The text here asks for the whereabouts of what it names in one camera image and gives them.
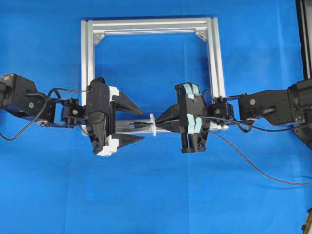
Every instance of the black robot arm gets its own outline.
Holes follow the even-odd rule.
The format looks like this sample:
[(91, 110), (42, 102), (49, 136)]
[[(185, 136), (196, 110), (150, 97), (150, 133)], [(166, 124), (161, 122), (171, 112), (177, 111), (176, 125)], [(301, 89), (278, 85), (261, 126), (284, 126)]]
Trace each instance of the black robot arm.
[[(62, 98), (59, 90), (73, 93), (87, 93), (87, 105), (79, 105), (79, 100)], [(61, 104), (61, 123), (55, 123), (56, 105)], [(110, 156), (122, 146), (144, 139), (141, 136), (116, 133), (116, 111), (141, 115), (143, 112), (116, 87), (107, 86), (103, 78), (91, 81), (85, 91), (62, 88), (52, 89), (48, 95), (38, 92), (33, 81), (14, 73), (3, 75), (0, 81), (0, 108), (10, 114), (26, 119), (30, 123), (15, 137), (15, 140), (32, 123), (43, 127), (74, 128), (85, 125), (93, 146), (93, 153)]]
[[(157, 127), (180, 133), (183, 153), (205, 151), (211, 123), (237, 125), (250, 132), (252, 128), (267, 132), (294, 129), (294, 133), (312, 149), (312, 80), (300, 81), (286, 90), (266, 90), (255, 94), (213, 98), (208, 105), (199, 87), (193, 83), (175, 86), (177, 104), (156, 119)], [(238, 100), (240, 121), (234, 117), (231, 100)], [(266, 130), (253, 126), (259, 118), (271, 125), (295, 125), (288, 129)]]

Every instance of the aluminum frame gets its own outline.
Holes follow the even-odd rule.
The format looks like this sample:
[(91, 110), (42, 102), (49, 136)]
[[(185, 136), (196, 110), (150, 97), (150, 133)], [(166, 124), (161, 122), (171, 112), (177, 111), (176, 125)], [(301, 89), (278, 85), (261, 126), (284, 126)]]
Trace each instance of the aluminum frame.
[[(218, 19), (127, 19), (127, 20), (82, 20), (81, 21), (81, 89), (86, 90), (95, 78), (94, 49), (108, 35), (195, 33), (207, 43), (208, 70), (211, 91), (214, 97), (225, 97), (223, 67), (220, 49)], [(82, 93), (82, 105), (86, 104), (86, 93)], [(134, 120), (116, 121), (118, 133), (151, 133), (149, 127), (131, 128)], [(211, 130), (227, 129), (227, 126), (211, 124)], [(167, 132), (156, 129), (156, 132)]]

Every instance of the screw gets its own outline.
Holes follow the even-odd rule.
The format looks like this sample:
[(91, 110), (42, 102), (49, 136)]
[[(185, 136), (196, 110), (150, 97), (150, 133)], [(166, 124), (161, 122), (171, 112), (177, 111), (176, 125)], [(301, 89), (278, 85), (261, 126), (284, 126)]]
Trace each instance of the screw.
[(297, 116), (295, 121), (303, 123), (304, 122), (304, 118), (302, 116)]

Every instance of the black cable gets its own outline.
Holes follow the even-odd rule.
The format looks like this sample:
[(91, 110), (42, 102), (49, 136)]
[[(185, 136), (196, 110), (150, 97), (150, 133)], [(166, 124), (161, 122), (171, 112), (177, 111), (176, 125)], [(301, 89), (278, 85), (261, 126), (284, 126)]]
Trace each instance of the black cable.
[(204, 90), (201, 92), (201, 95), (204, 97), (204, 94), (205, 94), (206, 91), (210, 94), (211, 101), (214, 101), (214, 96), (213, 96), (213, 94), (211, 93), (211, 90), (210, 90), (210, 89), (204, 89)]
[(0, 105), (0, 110), (4, 109), (6, 104), (8, 103), (8, 99), (9, 99), (9, 95), (10, 95), (10, 89), (8, 89), (7, 87), (5, 88), (5, 95), (4, 95), (4, 100)]
[(248, 129), (243, 128), (240, 126), (240, 124), (237, 124), (237, 127), (244, 133), (250, 132), (253, 128), (251, 126), (248, 126)]
[(39, 116), (42, 114), (42, 112), (44, 111), (45, 107), (47, 106), (48, 102), (52, 99), (51, 98), (52, 93), (57, 91), (57, 90), (63, 90), (63, 91), (71, 92), (71, 93), (84, 93), (84, 92), (88, 93), (88, 92), (90, 92), (90, 91), (87, 91), (87, 90), (71, 90), (71, 89), (63, 89), (63, 88), (53, 88), (53, 89), (51, 89), (49, 91), (47, 96), (44, 93), (42, 93), (42, 92), (29, 93), (29, 94), (27, 94), (28, 96), (41, 96), (41, 97), (43, 97), (45, 99), (43, 107), (38, 112), (38, 114), (35, 116), (35, 118), (32, 121), (30, 121), (22, 130), (20, 130), (14, 137), (7, 138), (2, 133), (0, 133), (0, 137), (2, 137), (3, 139), (5, 139), (7, 141), (16, 140), (23, 132), (25, 132), (39, 118)]
[(294, 129), (305, 128), (305, 127), (308, 127), (308, 126), (312, 125), (312, 123), (309, 123), (309, 124), (304, 124), (304, 125), (300, 125), (300, 126), (294, 126), (294, 127), (290, 127), (290, 128), (283, 128), (283, 129), (265, 129), (265, 128), (256, 127), (256, 126), (253, 126), (251, 124), (244, 123), (244, 122), (235, 121), (235, 120), (229, 120), (229, 119), (225, 119), (225, 118), (209, 117), (209, 116), (197, 116), (197, 117), (214, 119), (214, 120), (221, 120), (221, 121), (224, 121), (224, 122), (231, 122), (231, 123), (235, 123), (235, 124), (242, 124), (242, 125), (245, 125), (245, 126), (249, 126), (251, 128), (255, 128), (257, 130), (261, 130), (261, 131), (264, 131), (264, 132), (271, 132), (271, 133), (285, 132), (285, 131), (290, 131), (290, 130), (294, 130)]
[(280, 182), (280, 183), (284, 183), (284, 184), (291, 184), (291, 185), (300, 185), (300, 186), (312, 186), (312, 183), (296, 183), (296, 182), (291, 182), (291, 181), (285, 181), (285, 180), (281, 180), (275, 177), (272, 177), (268, 174), (266, 174), (265, 172), (263, 172), (262, 170), (260, 170), (253, 162), (250, 161), (249, 158), (247, 158), (233, 143), (231, 143), (229, 140), (227, 140), (226, 138), (224, 138), (223, 136), (219, 135), (218, 133), (215, 133), (213, 131), (209, 131), (210, 133), (212, 133), (213, 135), (219, 137), (220, 139), (224, 140), (226, 143), (228, 143), (229, 145), (231, 145), (236, 152), (238, 152), (253, 168), (255, 168), (260, 174), (262, 174), (263, 176), (272, 179), (274, 181)]

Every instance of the blue cloth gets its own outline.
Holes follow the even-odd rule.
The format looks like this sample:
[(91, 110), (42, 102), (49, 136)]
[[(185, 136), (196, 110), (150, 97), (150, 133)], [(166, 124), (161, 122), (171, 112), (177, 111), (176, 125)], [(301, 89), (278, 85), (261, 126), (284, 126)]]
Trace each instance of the blue cloth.
[[(3, 0), (0, 74), (20, 74), (44, 92), (79, 89), (80, 20), (217, 16), (227, 94), (286, 89), (303, 79), (294, 2)], [(144, 117), (157, 117), (175, 103), (175, 84), (209, 87), (206, 54), (193, 34), (107, 36), (96, 48), (96, 76), (126, 93)], [(26, 123), (0, 112), (8, 136)], [(244, 134), (233, 126), (221, 134), (265, 172), (311, 180), (311, 152), (291, 132)], [(1, 140), (0, 232), (301, 233), (311, 188), (262, 177), (215, 136), (206, 152), (185, 155), (178, 134), (145, 137), (109, 158), (94, 156), (79, 129), (36, 125), (14, 142)]]

